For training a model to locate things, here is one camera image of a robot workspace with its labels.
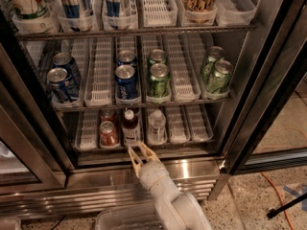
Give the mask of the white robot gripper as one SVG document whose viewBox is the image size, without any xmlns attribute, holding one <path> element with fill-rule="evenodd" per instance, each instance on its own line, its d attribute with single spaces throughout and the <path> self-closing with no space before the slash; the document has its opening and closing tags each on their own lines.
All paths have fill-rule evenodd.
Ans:
<svg viewBox="0 0 307 230">
<path fill-rule="evenodd" d="M 140 183 L 143 187 L 149 191 L 151 187 L 168 176 L 169 173 L 166 170 L 164 164 L 159 162 L 159 158 L 156 153 L 151 150 L 146 144 L 139 141 L 138 147 L 140 148 L 145 160 L 148 162 L 143 167 L 143 162 L 140 157 L 135 153 L 132 147 L 128 147 L 128 153 L 130 161 L 133 165 L 136 177 L 139 177 Z"/>
</svg>

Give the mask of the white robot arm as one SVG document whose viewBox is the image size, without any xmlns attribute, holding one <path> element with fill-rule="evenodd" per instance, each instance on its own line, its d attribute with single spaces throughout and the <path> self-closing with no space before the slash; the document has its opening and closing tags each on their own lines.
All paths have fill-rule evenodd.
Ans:
<svg viewBox="0 0 307 230">
<path fill-rule="evenodd" d="M 201 206 L 190 193 L 182 193 L 155 152 L 138 142 L 146 162 L 128 146 L 135 175 L 153 197 L 157 216 L 165 230 L 213 230 Z"/>
</svg>

